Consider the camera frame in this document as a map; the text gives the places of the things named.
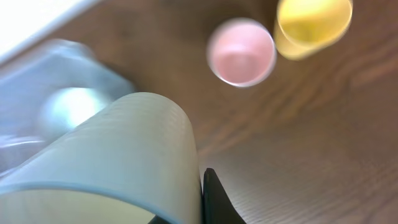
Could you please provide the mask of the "pink cup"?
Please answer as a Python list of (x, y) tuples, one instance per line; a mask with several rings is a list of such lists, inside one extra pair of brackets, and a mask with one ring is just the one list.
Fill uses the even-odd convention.
[(206, 61), (220, 80), (246, 88), (272, 73), (277, 51), (272, 36), (260, 22), (238, 17), (224, 21), (210, 35)]

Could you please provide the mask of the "light blue cup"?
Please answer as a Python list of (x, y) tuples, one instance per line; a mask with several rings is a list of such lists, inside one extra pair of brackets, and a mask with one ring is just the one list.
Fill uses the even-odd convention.
[(120, 98), (1, 181), (2, 223), (201, 223), (189, 118), (154, 93)]

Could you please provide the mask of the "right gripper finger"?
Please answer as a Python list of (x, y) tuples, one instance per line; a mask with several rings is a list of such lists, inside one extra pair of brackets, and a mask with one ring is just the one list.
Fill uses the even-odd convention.
[(203, 212), (207, 224), (246, 224), (212, 168), (207, 168), (203, 176)]

